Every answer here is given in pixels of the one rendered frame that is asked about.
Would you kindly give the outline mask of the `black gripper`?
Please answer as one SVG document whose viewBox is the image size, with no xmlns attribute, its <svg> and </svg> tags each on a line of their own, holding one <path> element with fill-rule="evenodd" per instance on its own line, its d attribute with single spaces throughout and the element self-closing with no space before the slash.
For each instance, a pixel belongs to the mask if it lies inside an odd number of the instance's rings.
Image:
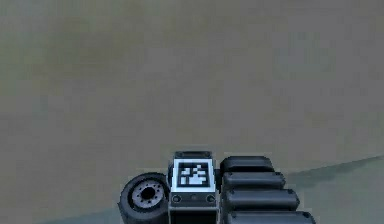
<svg viewBox="0 0 384 224">
<path fill-rule="evenodd" d="M 147 172 L 122 189 L 118 208 L 124 224 L 168 224 L 169 187 L 163 173 Z"/>
</svg>

